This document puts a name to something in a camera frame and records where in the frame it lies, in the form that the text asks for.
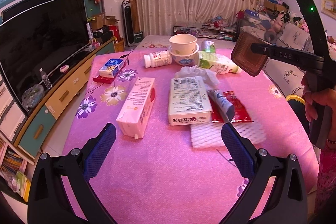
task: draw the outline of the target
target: green drawer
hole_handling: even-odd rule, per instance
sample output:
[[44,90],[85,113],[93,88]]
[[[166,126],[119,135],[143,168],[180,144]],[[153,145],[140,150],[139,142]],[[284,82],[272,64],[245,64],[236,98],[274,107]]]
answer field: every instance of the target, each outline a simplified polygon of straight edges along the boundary
[[56,119],[44,105],[27,128],[19,146],[35,157],[55,122]]
[[114,43],[110,42],[105,47],[103,47],[101,50],[96,52],[96,55],[108,54],[108,53],[114,53],[114,52],[116,52],[114,49]]

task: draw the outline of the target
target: white pill bottle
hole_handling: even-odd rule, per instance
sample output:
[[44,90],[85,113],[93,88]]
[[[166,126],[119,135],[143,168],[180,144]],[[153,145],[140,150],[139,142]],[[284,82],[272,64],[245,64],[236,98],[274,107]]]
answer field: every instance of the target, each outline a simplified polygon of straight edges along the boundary
[[143,59],[146,68],[170,65],[173,62],[169,51],[151,52],[150,54],[144,55]]

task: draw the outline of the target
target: clear plastic bottle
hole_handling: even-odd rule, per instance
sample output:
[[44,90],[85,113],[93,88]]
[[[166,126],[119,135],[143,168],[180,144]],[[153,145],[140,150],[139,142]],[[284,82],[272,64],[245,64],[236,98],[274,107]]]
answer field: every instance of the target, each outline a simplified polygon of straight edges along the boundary
[[146,68],[170,65],[173,62],[169,51],[151,52],[150,54],[144,55],[143,59]]
[[53,85],[51,84],[48,75],[45,73],[44,70],[42,70],[42,68],[40,68],[40,72],[43,83],[45,84],[46,88],[50,90],[53,87]]

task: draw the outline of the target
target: human hand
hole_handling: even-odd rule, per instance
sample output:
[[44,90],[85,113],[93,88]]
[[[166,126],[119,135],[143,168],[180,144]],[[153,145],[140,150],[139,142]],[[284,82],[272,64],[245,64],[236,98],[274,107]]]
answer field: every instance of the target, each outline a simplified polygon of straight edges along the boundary
[[[312,105],[313,101],[315,101],[320,105],[331,107],[332,120],[331,120],[331,128],[328,134],[328,139],[331,141],[336,141],[336,91],[332,89],[325,89],[322,91],[312,93],[309,90],[306,75],[303,76],[301,83],[302,85],[305,86],[302,97],[306,101],[304,108],[306,111],[307,120],[311,122],[312,120],[316,120],[318,118],[317,111]],[[330,145],[329,143],[328,146],[329,147],[335,146],[333,148],[336,148],[336,145]]]

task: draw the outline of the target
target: tower fan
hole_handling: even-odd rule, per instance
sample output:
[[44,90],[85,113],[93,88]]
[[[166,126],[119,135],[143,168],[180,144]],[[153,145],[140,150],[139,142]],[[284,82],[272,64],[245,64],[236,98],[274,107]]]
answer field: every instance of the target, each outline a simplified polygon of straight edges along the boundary
[[124,34],[127,45],[132,47],[134,45],[134,34],[133,34],[133,24],[132,24],[132,14],[131,14],[131,3],[124,0],[121,3],[121,10],[123,13],[123,23],[124,23]]

